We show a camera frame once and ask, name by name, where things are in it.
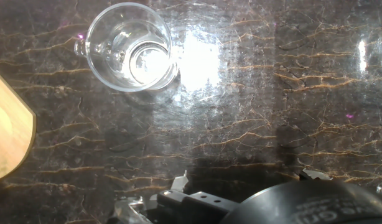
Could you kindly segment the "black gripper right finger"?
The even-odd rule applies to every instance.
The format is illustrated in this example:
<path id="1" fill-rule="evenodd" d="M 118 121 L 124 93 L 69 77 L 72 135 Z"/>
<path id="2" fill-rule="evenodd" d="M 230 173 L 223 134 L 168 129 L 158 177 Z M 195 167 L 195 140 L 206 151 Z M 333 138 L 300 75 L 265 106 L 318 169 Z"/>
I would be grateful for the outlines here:
<path id="1" fill-rule="evenodd" d="M 323 172 L 310 170 L 310 169 L 303 169 L 299 173 L 299 180 L 332 180 L 332 178 L 324 174 Z"/>

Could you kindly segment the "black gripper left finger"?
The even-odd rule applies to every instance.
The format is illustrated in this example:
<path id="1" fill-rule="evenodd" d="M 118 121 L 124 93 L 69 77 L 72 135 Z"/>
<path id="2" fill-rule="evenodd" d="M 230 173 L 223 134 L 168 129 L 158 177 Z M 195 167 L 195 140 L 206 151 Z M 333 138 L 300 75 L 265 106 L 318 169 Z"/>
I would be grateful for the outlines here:
<path id="1" fill-rule="evenodd" d="M 239 205 L 206 192 L 185 194 L 184 189 L 188 182 L 187 172 L 184 172 L 184 175 L 174 178 L 169 190 L 157 194 L 157 223 L 220 223 Z"/>

